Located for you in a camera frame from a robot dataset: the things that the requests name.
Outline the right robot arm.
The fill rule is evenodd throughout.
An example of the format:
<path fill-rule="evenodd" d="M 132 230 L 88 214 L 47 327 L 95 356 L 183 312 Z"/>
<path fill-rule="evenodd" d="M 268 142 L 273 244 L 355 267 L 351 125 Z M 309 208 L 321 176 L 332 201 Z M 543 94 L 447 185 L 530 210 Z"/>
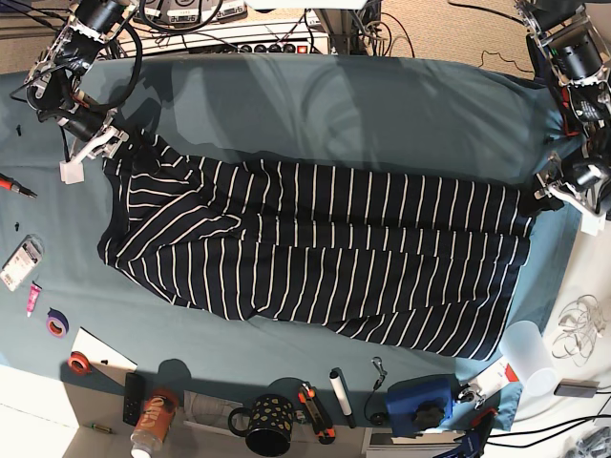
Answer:
<path fill-rule="evenodd" d="M 78 3 L 10 98 L 28 104 L 39 121 L 53 120 L 83 142 L 110 130 L 116 109 L 132 94 L 142 67 L 142 43 L 130 24 L 136 11 L 135 1 Z M 80 82 L 124 31 L 136 45 L 129 82 L 114 99 L 96 102 L 80 90 Z"/>

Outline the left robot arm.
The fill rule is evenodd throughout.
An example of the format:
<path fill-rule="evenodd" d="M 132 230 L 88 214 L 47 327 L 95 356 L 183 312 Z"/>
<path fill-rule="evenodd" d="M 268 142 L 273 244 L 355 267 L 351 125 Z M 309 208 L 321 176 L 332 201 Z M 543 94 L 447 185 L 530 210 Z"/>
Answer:
<path fill-rule="evenodd" d="M 562 117 L 564 135 L 584 137 L 572 153 L 548 156 L 520 213 L 536 216 L 569 204 L 610 218 L 610 50 L 581 1 L 516 1 L 536 76 Z"/>

